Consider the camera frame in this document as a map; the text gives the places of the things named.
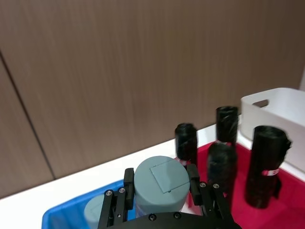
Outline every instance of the box handle hole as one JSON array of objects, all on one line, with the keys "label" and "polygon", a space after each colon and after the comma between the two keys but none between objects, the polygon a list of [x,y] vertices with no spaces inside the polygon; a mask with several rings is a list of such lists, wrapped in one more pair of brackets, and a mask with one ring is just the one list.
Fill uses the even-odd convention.
[{"label": "box handle hole", "polygon": [[269,105],[269,100],[268,99],[264,99],[264,100],[258,101],[256,103],[253,103],[252,105],[258,106],[259,108],[263,108],[263,107],[266,107],[266,106]]}]

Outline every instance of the black wrapped object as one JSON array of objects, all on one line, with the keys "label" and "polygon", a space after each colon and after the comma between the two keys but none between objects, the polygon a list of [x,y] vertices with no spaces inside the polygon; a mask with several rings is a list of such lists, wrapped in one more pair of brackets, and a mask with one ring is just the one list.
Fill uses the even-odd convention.
[{"label": "black wrapped object", "polygon": [[235,147],[214,142],[208,151],[208,183],[218,184],[232,207],[234,182],[237,175]]},{"label": "black wrapped object", "polygon": [[177,158],[197,165],[197,129],[193,124],[181,123],[177,126],[175,143]]},{"label": "black wrapped object", "polygon": [[245,191],[248,204],[255,208],[266,208],[271,196],[279,192],[277,173],[290,145],[286,133],[281,129],[266,125],[254,129]]},{"label": "black wrapped object", "polygon": [[236,143],[238,108],[221,106],[216,109],[216,138],[221,142]]}]

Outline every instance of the gray cylinder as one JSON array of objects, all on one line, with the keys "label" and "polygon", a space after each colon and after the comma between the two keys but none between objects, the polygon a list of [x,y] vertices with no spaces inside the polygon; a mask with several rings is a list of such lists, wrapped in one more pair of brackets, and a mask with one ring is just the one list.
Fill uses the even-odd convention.
[{"label": "gray cylinder", "polygon": [[84,216],[90,229],[97,229],[99,225],[103,201],[104,194],[92,198],[85,207]]},{"label": "gray cylinder", "polygon": [[185,168],[167,156],[143,161],[134,174],[136,216],[180,211],[190,189]]}]

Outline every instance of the gray lid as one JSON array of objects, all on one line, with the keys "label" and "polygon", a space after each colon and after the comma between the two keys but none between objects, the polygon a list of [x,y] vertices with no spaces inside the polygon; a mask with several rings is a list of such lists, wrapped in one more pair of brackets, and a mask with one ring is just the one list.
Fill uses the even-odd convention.
[{"label": "gray lid", "polygon": [[185,168],[167,156],[143,161],[134,174],[137,206],[146,214],[179,211],[186,199],[190,181]]},{"label": "gray lid", "polygon": [[91,229],[97,229],[99,225],[104,194],[92,198],[84,210],[85,219]]}]

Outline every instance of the black bolt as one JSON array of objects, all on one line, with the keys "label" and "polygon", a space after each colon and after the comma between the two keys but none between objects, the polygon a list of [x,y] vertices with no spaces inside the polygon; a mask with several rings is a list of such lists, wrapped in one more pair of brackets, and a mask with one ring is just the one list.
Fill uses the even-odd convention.
[{"label": "black bolt", "polygon": [[157,216],[156,216],[155,214],[150,214],[150,215],[148,216],[148,219],[149,219],[150,221],[154,221],[154,220],[157,219]]},{"label": "black bolt", "polygon": [[180,212],[175,212],[175,213],[173,214],[173,217],[174,217],[175,219],[180,219],[180,218],[181,218]]}]

